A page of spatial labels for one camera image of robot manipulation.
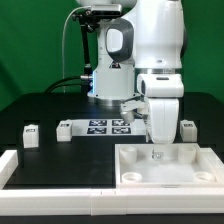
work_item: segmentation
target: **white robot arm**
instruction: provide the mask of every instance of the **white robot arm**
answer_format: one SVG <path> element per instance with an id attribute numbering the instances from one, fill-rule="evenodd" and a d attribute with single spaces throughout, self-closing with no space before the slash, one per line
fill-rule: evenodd
<path id="1" fill-rule="evenodd" d="M 82 6 L 91 6 L 107 9 L 114 4 L 123 7 L 133 7 L 137 0 L 77 0 Z M 90 102 L 107 106 L 119 106 L 121 102 L 135 98 L 135 73 L 132 64 L 118 64 L 111 59 L 106 50 L 106 31 L 111 20 L 101 20 L 97 29 L 98 39 L 98 66 L 93 71 L 93 86 L 88 93 Z"/>
<path id="2" fill-rule="evenodd" d="M 113 48 L 113 39 L 120 43 Z M 107 50 L 118 62 L 134 60 L 137 89 L 144 96 L 147 137 L 172 143 L 176 135 L 179 101 L 184 86 L 176 71 L 182 67 L 184 19 L 180 0 L 138 0 L 132 11 L 116 19 L 107 32 Z M 131 119 L 129 103 L 122 117 Z"/>

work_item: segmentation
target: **white cube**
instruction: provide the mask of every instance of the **white cube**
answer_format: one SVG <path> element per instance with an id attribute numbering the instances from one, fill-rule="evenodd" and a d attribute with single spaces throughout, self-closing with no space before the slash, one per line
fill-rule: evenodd
<path id="1" fill-rule="evenodd" d="M 28 125 L 23 130 L 23 146 L 24 148 L 39 147 L 39 129 L 38 125 Z"/>
<path id="2" fill-rule="evenodd" d="M 58 142 L 69 142 L 72 139 L 72 121 L 61 121 L 56 129 Z"/>
<path id="3" fill-rule="evenodd" d="M 197 142 L 198 129 L 193 121 L 180 122 L 180 135 L 183 142 Z"/>

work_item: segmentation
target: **black tabletop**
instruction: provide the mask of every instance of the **black tabletop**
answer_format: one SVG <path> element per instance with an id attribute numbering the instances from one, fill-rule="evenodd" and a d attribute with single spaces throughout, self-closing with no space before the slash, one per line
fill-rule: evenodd
<path id="1" fill-rule="evenodd" d="M 198 144 L 211 147 L 224 161 L 224 105 L 209 94 L 186 93 L 180 106 L 180 120 L 193 120 L 198 127 Z M 120 115 L 118 107 L 90 104 L 75 93 L 26 94 L 0 112 L 0 153 L 16 148 L 19 156 L 19 166 L 5 189 L 114 188 L 114 145 L 145 143 L 145 136 L 76 136 L 70 143 L 57 143 L 56 127 L 66 119 L 120 119 Z M 23 148 L 23 128 L 28 124 L 39 125 L 39 148 Z M 181 142 L 179 134 L 175 142 Z M 0 223 L 223 221 L 224 215 L 215 214 L 0 217 Z"/>

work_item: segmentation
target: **green wall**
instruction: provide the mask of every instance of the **green wall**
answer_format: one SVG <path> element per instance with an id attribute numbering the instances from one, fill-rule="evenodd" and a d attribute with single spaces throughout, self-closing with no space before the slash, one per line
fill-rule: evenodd
<path id="1" fill-rule="evenodd" d="M 183 59 L 185 91 L 211 93 L 224 102 L 224 1 L 182 2 L 189 35 Z M 0 109 L 24 93 L 42 92 L 62 78 L 63 26 L 77 6 L 75 0 L 0 1 Z M 68 77 L 81 74 L 83 68 L 78 22 L 70 21 L 66 34 Z M 89 39 L 96 66 L 95 35 Z"/>

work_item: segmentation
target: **black cable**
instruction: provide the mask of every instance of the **black cable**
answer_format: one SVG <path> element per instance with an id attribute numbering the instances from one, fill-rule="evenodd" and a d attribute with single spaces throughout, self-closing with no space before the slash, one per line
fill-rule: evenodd
<path id="1" fill-rule="evenodd" d="M 71 76 L 71 77 L 68 77 L 68 78 L 65 78 L 65 79 L 58 80 L 57 82 L 55 82 L 55 83 L 53 83 L 52 85 L 50 85 L 50 86 L 44 91 L 44 93 L 48 93 L 49 90 L 51 90 L 52 88 L 54 88 L 55 86 L 57 86 L 57 85 L 60 84 L 60 83 L 67 82 L 67 81 L 71 81 L 71 80 L 76 80 L 76 79 L 80 79 L 80 77 L 79 77 L 79 76 Z"/>
<path id="2" fill-rule="evenodd" d="M 66 87 L 66 86 L 80 86 L 80 85 L 81 85 L 81 83 L 56 85 L 56 86 L 52 87 L 51 89 L 49 89 L 48 92 L 45 92 L 45 93 L 51 93 L 54 89 L 59 88 L 59 87 Z"/>

